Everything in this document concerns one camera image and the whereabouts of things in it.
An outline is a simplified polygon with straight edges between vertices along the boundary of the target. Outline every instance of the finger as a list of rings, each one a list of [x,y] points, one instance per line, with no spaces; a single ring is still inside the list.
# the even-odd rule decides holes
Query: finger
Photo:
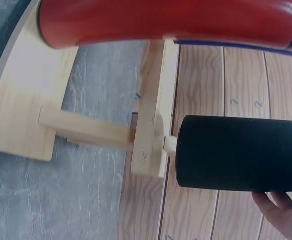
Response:
[[[283,210],[292,209],[292,200],[285,192],[271,192],[272,197],[274,198],[278,207]]]
[[[277,207],[264,192],[253,192],[252,198],[265,218],[279,229],[284,211]]]

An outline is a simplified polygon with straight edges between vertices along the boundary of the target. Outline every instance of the wooden plank floor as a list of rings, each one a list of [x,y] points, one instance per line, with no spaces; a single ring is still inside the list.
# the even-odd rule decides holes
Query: wooden plank floor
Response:
[[[187,114],[292,120],[292,57],[261,51],[182,46],[173,134]],[[127,155],[120,240],[285,240],[249,192],[181,188],[133,176]]]

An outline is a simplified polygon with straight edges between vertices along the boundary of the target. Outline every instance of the black cylinder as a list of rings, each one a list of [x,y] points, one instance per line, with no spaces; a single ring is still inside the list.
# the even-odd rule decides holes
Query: black cylinder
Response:
[[[188,115],[179,130],[181,187],[292,191],[292,121]]]

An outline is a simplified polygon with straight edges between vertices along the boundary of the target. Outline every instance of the wooden dowel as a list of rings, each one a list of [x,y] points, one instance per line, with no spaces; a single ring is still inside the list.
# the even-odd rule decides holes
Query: wooden dowel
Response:
[[[177,137],[176,136],[166,136],[164,143],[164,150],[171,158],[176,157],[177,149]]]
[[[75,143],[127,151],[131,151],[134,144],[134,129],[74,112],[57,110],[49,105],[41,107],[39,124],[54,129],[57,135],[67,137]]]

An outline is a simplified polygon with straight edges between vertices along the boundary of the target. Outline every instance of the curved wooden rocker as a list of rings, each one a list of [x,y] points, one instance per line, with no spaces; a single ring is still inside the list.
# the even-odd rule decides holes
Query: curved wooden rocker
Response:
[[[136,129],[63,111],[78,47],[54,49],[44,43],[37,26],[38,4],[31,1],[0,59],[0,151],[50,161],[55,136],[60,135],[76,143],[133,149],[132,172],[162,178],[179,46],[154,40],[145,51]],[[174,145],[174,138],[166,142],[171,141]]]

